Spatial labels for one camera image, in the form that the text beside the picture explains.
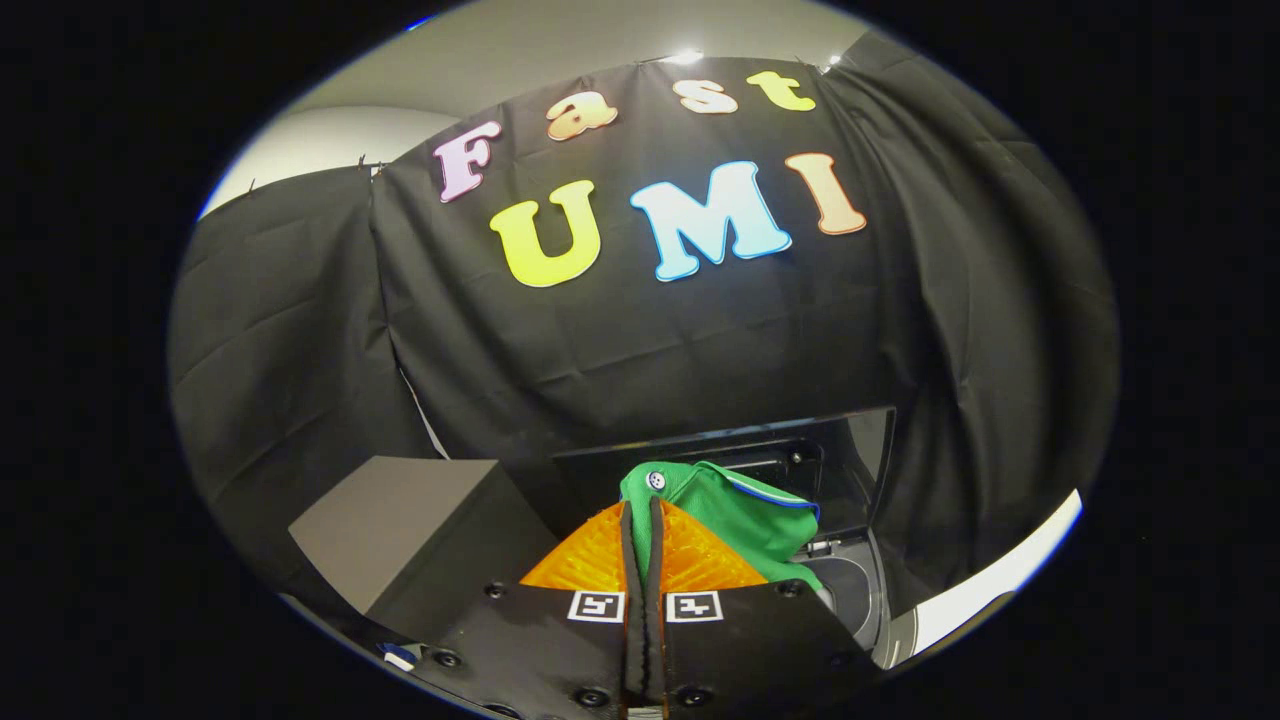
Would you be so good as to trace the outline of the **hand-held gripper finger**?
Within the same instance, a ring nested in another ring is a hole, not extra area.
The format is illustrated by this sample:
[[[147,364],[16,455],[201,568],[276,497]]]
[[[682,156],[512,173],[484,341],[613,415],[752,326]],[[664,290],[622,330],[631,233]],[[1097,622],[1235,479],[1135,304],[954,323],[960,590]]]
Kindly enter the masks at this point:
[[[646,626],[626,502],[521,579],[490,579],[421,643],[410,676],[484,719],[625,719],[645,694]]]
[[[646,656],[664,717],[820,719],[884,682],[806,582],[765,582],[689,512],[650,511]]]

